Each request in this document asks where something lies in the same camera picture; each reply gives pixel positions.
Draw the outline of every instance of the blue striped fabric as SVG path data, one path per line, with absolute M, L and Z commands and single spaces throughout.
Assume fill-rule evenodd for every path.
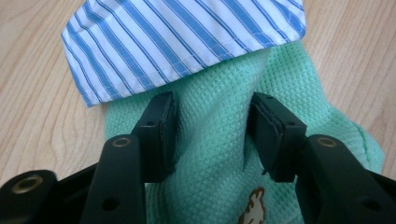
M 78 90 L 93 106 L 304 33 L 301 0 L 87 0 L 62 40 Z

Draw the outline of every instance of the wooden table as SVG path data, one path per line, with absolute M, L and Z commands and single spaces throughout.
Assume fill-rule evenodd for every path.
M 367 129 L 396 179 L 396 2 L 305 0 L 304 43 L 332 104 Z M 60 33 L 82 0 L 0 0 L 0 185 L 97 162 L 106 106 L 87 109 Z

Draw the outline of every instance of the green textured cloth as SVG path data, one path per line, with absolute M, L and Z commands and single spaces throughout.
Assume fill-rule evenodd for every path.
M 381 170 L 380 147 L 329 105 L 301 41 L 252 52 L 112 102 L 106 138 L 130 133 L 151 97 L 164 91 L 175 92 L 179 103 L 177 169 L 161 184 L 147 185 L 148 223 L 242 222 L 254 205 L 249 197 L 261 199 L 251 194 L 259 188 L 265 189 L 265 223 L 303 222 L 294 185 L 263 176 L 258 153 L 246 137 L 254 91 L 274 95 L 308 126 L 307 135 L 336 137 L 365 168 Z

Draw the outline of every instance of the striped cap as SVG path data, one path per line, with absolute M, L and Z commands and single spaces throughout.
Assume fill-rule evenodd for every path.
M 62 33 L 87 106 L 300 39 L 301 0 L 87 0 Z

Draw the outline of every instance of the metal grommet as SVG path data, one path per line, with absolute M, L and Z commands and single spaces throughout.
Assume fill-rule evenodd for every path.
M 132 143 L 130 138 L 122 137 L 113 141 L 113 147 L 126 147 Z
M 325 146 L 325 147 L 335 147 L 337 146 L 337 143 L 334 142 L 332 139 L 327 138 L 327 137 L 319 137 L 317 138 L 317 141 L 319 144 Z
M 18 183 L 12 187 L 12 192 L 23 194 L 37 188 L 41 183 L 43 183 L 43 177 L 39 175 L 31 175 L 18 181 Z

